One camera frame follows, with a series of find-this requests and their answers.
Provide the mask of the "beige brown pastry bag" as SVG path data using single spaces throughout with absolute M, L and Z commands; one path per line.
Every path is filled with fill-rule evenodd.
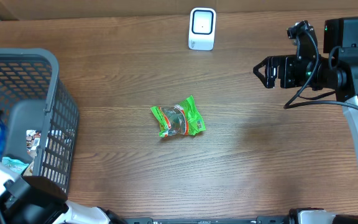
M 29 163 L 26 170 L 24 171 L 24 176 L 32 176 L 34 172 L 34 161 L 37 156 L 37 148 L 40 144 L 41 131 L 38 130 L 27 130 L 26 131 L 26 148 L 27 153 L 31 157 L 32 162 Z

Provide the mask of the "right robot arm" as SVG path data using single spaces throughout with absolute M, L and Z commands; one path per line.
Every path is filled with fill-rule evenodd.
M 307 105 L 342 107 L 351 130 L 358 165 L 358 17 L 342 17 L 324 23 L 323 52 L 313 26 L 301 21 L 287 29 L 296 43 L 294 55 L 268 56 L 253 68 L 264 87 L 297 87 L 284 109 Z M 358 216 L 328 212 L 322 208 L 293 208 L 280 223 L 358 223 Z

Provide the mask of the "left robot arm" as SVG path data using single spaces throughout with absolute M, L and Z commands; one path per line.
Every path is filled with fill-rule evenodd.
M 44 150 L 51 140 L 59 146 L 75 144 L 78 115 L 69 115 L 64 125 L 58 128 L 47 113 L 42 112 L 41 100 L 25 100 L 11 112 L 11 128 L 7 130 L 5 150 L 24 152 L 26 130 L 41 130 L 37 146 L 38 161 L 42 161 Z M 0 161 L 0 223 L 125 223 L 125 220 L 110 210 L 85 207 L 71 202 L 61 185 L 68 179 L 69 167 L 63 173 L 48 179 L 44 176 L 22 176 L 4 166 Z

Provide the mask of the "green snack bag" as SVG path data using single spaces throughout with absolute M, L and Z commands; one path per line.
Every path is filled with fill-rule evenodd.
M 194 136 L 206 130 L 192 95 L 172 107 L 153 106 L 150 110 L 159 123 L 161 138 L 177 134 Z

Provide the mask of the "teal snack wrapper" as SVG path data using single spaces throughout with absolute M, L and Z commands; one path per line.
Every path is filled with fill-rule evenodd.
M 11 159 L 10 157 L 3 157 L 2 164 L 15 172 L 16 174 L 22 174 L 29 166 L 29 164 L 23 163 L 18 159 Z

